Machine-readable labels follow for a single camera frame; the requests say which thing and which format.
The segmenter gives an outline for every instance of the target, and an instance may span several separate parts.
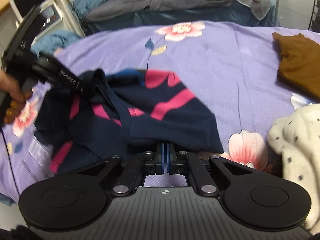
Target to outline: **black metal rack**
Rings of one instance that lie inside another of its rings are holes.
[[[308,30],[320,33],[320,0],[314,0]]]

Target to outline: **white polka dot fabric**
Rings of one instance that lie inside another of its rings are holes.
[[[282,155],[283,178],[306,189],[312,205],[304,227],[320,232],[320,104],[295,110],[275,120],[267,135],[273,150]]]

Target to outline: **brown cloth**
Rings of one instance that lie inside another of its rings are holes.
[[[302,34],[272,35],[280,46],[278,78],[320,100],[320,45]]]

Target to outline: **navy blue shirt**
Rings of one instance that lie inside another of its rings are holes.
[[[215,116],[173,72],[127,69],[81,75],[95,87],[89,101],[52,88],[35,122],[36,137],[55,147],[51,170],[67,172],[112,155],[124,159],[158,142],[223,152]]]

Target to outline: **crosshair logo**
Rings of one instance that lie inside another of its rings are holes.
[[[160,193],[162,193],[163,195],[168,195],[171,191],[164,189],[162,191],[160,191]]]

